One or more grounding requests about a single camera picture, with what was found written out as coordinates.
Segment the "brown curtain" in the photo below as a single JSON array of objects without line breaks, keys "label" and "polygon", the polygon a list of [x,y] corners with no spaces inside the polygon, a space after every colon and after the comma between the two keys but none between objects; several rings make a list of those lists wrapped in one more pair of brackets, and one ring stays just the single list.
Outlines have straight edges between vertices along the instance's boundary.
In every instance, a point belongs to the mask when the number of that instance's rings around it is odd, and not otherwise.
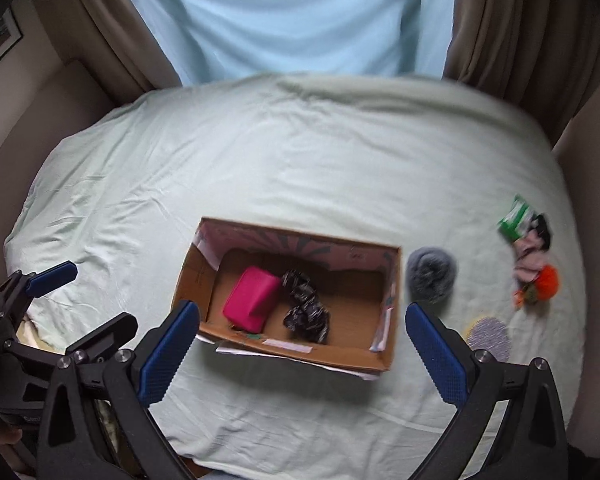
[{"label": "brown curtain", "polygon": [[443,75],[519,107],[551,144],[600,85],[592,0],[454,0]]},{"label": "brown curtain", "polygon": [[181,79],[131,0],[32,0],[62,62],[81,62],[119,104]]}]

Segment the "right brown curtain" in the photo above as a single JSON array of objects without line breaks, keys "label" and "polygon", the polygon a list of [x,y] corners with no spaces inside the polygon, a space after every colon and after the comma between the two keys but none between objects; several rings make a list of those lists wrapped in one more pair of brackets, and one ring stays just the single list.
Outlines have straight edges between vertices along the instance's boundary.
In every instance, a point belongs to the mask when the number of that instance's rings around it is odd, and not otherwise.
[{"label": "right brown curtain", "polygon": [[592,0],[454,0],[443,75],[519,107],[551,144],[600,85]]}]

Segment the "pink fabric garment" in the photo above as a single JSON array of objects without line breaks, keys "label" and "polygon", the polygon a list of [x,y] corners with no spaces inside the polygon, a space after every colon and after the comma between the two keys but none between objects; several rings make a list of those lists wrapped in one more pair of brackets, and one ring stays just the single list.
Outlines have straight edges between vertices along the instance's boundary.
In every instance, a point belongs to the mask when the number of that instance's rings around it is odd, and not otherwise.
[{"label": "pink fabric garment", "polygon": [[513,242],[514,278],[520,289],[531,285],[548,265],[549,247],[550,245],[539,236],[537,230],[531,230]]}]

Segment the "round glitter coin purse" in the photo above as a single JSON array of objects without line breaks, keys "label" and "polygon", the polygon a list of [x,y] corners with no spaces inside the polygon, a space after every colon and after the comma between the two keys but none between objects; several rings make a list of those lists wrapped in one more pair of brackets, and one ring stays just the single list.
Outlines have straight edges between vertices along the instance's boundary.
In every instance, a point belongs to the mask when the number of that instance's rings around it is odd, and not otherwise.
[{"label": "round glitter coin purse", "polygon": [[465,340],[471,350],[489,351],[500,362],[507,362],[512,352],[506,324],[493,316],[476,318],[466,330]]}]

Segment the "green wet wipes packet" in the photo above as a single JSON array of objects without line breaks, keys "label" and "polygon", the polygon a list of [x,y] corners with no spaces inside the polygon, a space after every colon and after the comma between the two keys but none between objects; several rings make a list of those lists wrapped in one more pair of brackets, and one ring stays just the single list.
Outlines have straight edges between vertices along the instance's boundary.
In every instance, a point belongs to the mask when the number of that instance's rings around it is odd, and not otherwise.
[{"label": "green wet wipes packet", "polygon": [[520,195],[513,199],[509,212],[498,222],[498,230],[510,242],[516,242],[527,235],[535,209]]}]

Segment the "cardboard box with patterned flaps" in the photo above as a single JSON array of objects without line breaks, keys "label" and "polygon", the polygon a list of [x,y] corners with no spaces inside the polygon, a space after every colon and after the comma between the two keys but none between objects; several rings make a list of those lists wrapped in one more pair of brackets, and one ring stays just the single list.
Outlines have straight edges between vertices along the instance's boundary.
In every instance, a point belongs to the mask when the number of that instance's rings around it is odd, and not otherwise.
[{"label": "cardboard box with patterned flaps", "polygon": [[401,249],[203,218],[174,304],[198,307],[219,352],[286,359],[373,380],[389,370]]}]

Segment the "pink zip pouch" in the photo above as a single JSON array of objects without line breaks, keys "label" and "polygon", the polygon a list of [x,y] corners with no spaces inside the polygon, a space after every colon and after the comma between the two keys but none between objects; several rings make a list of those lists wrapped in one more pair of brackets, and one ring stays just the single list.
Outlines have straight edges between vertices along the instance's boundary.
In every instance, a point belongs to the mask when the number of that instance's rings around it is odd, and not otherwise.
[{"label": "pink zip pouch", "polygon": [[223,306],[224,318],[231,326],[248,333],[260,333],[278,305],[282,280],[257,266],[240,276]]}]

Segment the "light blue hanging cloth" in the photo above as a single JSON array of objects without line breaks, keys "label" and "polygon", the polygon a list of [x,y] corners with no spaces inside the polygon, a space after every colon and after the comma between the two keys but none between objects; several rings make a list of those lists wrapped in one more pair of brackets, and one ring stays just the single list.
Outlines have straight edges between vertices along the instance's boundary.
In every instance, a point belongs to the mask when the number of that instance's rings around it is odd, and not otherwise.
[{"label": "light blue hanging cloth", "polygon": [[441,77],[454,0],[131,0],[186,86],[260,73]]}]

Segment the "left brown curtain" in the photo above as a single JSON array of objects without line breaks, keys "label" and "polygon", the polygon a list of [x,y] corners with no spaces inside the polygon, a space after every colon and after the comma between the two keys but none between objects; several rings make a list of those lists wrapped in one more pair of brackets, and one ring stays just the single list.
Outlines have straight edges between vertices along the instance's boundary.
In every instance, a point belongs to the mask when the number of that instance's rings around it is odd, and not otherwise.
[{"label": "left brown curtain", "polygon": [[81,62],[119,104],[181,79],[131,0],[32,0],[62,62]]}]

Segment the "grey-blue fluffy pom-pom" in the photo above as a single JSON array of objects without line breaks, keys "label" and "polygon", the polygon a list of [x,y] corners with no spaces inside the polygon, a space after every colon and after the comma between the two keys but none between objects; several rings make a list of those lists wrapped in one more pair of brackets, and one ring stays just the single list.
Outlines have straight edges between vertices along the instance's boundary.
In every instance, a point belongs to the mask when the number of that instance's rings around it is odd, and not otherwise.
[{"label": "grey-blue fluffy pom-pom", "polygon": [[414,301],[436,304],[445,300],[456,276],[455,258],[440,247],[421,247],[407,258],[405,283]]}]

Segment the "orange fluffy pom-pom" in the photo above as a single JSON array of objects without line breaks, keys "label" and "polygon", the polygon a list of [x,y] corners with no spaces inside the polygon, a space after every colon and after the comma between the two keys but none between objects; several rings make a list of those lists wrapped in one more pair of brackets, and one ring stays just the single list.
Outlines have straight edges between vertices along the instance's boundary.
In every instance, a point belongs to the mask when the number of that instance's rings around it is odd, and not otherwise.
[{"label": "orange fluffy pom-pom", "polygon": [[514,292],[514,306],[520,309],[527,304],[538,304],[551,300],[559,290],[560,281],[557,269],[551,264],[540,270],[518,268],[515,270],[518,284]]}]

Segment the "framed wall picture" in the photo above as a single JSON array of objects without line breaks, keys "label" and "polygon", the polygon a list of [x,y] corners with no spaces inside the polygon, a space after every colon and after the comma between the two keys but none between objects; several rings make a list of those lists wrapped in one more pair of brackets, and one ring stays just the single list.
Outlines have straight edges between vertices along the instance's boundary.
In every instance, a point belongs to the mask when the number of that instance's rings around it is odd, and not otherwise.
[{"label": "framed wall picture", "polygon": [[22,39],[23,34],[9,6],[0,18],[0,61]]}]

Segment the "beige upholstered headboard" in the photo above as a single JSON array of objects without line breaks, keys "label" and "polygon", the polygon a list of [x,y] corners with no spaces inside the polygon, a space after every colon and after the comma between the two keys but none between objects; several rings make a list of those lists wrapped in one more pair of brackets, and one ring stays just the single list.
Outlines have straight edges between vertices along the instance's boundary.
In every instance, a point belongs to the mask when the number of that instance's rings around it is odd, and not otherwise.
[{"label": "beige upholstered headboard", "polygon": [[0,147],[0,282],[6,278],[3,244],[29,188],[57,144],[93,125],[114,101],[78,61],[44,84]]}]

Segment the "black white patterned scrunchie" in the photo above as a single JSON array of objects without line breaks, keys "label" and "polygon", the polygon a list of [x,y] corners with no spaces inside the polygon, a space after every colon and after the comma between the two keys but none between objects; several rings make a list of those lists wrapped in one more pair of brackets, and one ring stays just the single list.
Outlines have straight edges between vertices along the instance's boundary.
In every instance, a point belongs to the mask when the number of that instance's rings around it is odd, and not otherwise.
[{"label": "black white patterned scrunchie", "polygon": [[290,308],[283,324],[296,338],[324,344],[329,333],[330,314],[318,296],[312,280],[299,270],[290,270],[283,275]]}]

